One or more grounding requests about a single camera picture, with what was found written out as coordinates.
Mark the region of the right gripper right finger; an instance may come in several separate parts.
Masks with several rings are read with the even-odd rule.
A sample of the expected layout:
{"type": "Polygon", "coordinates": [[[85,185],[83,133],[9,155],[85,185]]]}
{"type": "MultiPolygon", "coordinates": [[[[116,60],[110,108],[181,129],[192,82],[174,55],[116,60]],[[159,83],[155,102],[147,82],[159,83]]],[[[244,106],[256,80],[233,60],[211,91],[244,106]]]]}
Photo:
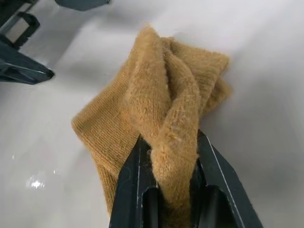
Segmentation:
{"type": "Polygon", "coordinates": [[[263,228],[236,171],[202,131],[197,154],[190,181],[191,228],[263,228]]]}

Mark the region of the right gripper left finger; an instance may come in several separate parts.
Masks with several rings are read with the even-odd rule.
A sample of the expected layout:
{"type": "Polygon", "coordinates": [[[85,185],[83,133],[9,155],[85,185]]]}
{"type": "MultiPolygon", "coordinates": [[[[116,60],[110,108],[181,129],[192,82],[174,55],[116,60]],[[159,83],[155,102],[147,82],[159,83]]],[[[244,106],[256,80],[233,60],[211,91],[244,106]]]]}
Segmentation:
{"type": "Polygon", "coordinates": [[[149,151],[139,137],[118,175],[109,228],[161,228],[162,198],[149,151]]]}

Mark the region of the mustard yellow knitted cloth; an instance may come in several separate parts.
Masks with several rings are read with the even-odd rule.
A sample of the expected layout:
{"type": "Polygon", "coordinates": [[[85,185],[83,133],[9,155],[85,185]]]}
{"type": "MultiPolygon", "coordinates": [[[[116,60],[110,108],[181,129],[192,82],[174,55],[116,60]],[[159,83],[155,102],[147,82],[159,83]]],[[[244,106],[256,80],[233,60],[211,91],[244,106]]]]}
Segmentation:
{"type": "Polygon", "coordinates": [[[200,118],[230,93],[229,57],[160,37],[150,26],[135,40],[115,80],[72,121],[91,152],[108,212],[118,174],[139,136],[165,203],[163,228],[190,228],[190,180],[200,118]]]}

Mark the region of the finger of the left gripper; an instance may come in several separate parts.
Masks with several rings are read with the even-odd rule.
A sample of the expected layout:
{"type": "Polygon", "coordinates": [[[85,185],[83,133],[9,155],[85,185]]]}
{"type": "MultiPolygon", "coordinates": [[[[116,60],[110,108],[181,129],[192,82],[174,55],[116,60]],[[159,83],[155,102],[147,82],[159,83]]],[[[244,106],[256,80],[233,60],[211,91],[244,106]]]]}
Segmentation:
{"type": "Polygon", "coordinates": [[[55,75],[52,70],[20,53],[0,34],[0,82],[35,85],[55,75]]]}
{"type": "Polygon", "coordinates": [[[28,11],[38,0],[0,0],[0,42],[10,47],[21,47],[39,28],[37,18],[28,11]],[[27,28],[16,40],[10,40],[6,34],[20,21],[27,24],[27,28]]]}

